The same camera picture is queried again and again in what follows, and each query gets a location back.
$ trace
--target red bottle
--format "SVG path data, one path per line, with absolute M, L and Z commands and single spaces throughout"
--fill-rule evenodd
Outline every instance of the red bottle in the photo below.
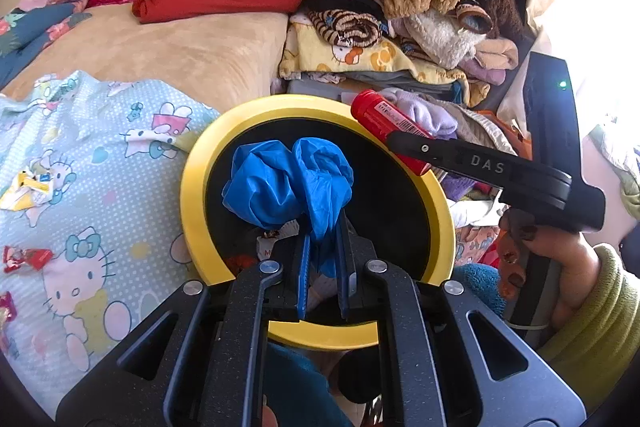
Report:
M 386 144 L 386 137 L 391 131 L 405 131 L 433 139 L 431 134 L 421 129 L 413 120 L 373 89 L 364 90 L 353 99 L 351 115 L 384 144 Z M 422 176 L 431 168 L 431 164 L 421 160 L 399 154 L 397 156 L 418 176 Z

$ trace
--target barcode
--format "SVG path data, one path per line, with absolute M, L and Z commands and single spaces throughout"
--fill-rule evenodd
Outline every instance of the barcode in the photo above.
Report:
M 387 102 L 379 102 L 374 106 L 375 110 L 384 114 L 389 120 L 395 123 L 401 131 L 415 134 L 417 136 L 424 136 L 428 138 L 427 134 L 416 127 L 415 124 L 404 117 L 395 107 Z

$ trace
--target crumpled blue bag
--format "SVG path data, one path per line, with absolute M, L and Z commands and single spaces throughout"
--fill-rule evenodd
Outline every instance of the crumpled blue bag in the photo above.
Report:
M 290 151 L 282 142 L 269 140 L 236 149 L 222 203 L 266 230 L 277 230 L 306 214 L 311 239 L 319 244 L 318 269 L 335 277 L 328 234 L 351 200 L 351 185 L 353 169 L 334 143 L 301 138 Z

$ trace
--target metal bolt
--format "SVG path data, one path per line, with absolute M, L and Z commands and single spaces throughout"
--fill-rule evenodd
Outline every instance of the metal bolt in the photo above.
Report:
M 382 259 L 371 259 L 367 263 L 367 269 L 373 273 L 384 273 L 389 268 Z
M 444 291 L 450 295 L 460 295 L 465 290 L 465 287 L 458 281 L 447 281 L 444 283 Z
M 187 295 L 197 295 L 199 293 L 202 293 L 203 288 L 204 286 L 200 281 L 187 281 L 186 283 L 184 283 L 182 291 Z
M 278 261 L 262 261 L 260 263 L 260 271 L 262 273 L 276 273 L 280 269 Z

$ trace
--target olive green sweater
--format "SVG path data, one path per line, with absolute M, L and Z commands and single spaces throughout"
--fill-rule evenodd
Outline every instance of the olive green sweater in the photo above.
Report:
M 582 307 L 538 350 L 592 412 L 613 390 L 640 346 L 640 280 L 616 251 L 599 245 L 600 274 Z

